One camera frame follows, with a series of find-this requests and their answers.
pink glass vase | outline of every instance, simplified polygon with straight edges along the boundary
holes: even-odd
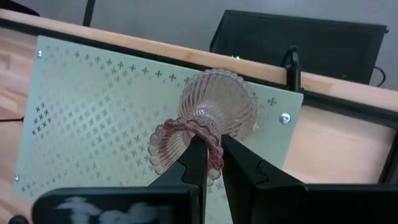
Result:
[[[168,119],[150,136],[150,163],[162,174],[197,134],[208,147],[208,185],[212,185],[223,168],[221,135],[245,137],[252,131],[256,115],[254,92],[243,78],[227,70],[206,70],[182,91],[179,118]]]

table surface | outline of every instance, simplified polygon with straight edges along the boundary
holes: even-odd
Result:
[[[223,67],[256,78],[283,83],[283,69],[232,60],[121,34],[0,10],[0,18],[112,42],[153,54],[209,67]],[[20,118],[26,109],[36,36],[0,28],[0,119]],[[398,92],[303,74],[306,89],[398,111]],[[304,182],[375,183],[395,131],[355,118],[304,106],[296,125],[284,171]],[[0,223],[16,215],[30,217],[32,201],[13,193],[14,169],[22,123],[0,123]]]

black cable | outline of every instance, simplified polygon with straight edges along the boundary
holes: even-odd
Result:
[[[383,76],[383,79],[381,80],[381,82],[378,84],[378,85],[376,85],[377,87],[380,87],[381,85],[383,85],[383,83],[386,81],[386,73],[383,71],[383,69],[381,69],[381,68],[379,68],[379,67],[377,67],[377,66],[375,66],[374,67],[376,70],[379,70],[380,72],[381,72],[381,75]]]
[[[24,122],[24,116],[21,118],[14,118],[14,119],[0,119],[0,123],[4,123],[4,122],[16,122],[16,121],[20,121],[20,122]]]
[[[83,19],[83,26],[90,27],[91,19],[93,18],[95,0],[87,0],[85,17]]]

gray wall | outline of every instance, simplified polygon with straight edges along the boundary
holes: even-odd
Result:
[[[86,1],[17,0],[44,17],[81,24]],[[208,50],[225,9],[387,25],[376,65],[398,90],[398,0],[97,0],[92,27]],[[375,71],[371,84],[381,80]]]

wooden desk edge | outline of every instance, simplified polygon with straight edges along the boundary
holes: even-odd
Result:
[[[189,49],[186,47],[131,37],[128,35],[78,26],[75,24],[68,24],[66,22],[30,16],[4,9],[0,9],[0,19],[53,30],[86,39],[97,40],[107,44],[127,47],[207,67],[225,68],[249,77],[270,82],[280,84],[286,83],[285,70],[272,65],[248,60],[236,60],[231,57],[204,52],[201,50]],[[306,90],[324,95],[330,95],[346,100],[356,101],[358,103],[398,111],[398,92],[396,91],[384,90],[373,86],[346,82],[305,72],[302,73],[302,86]]]

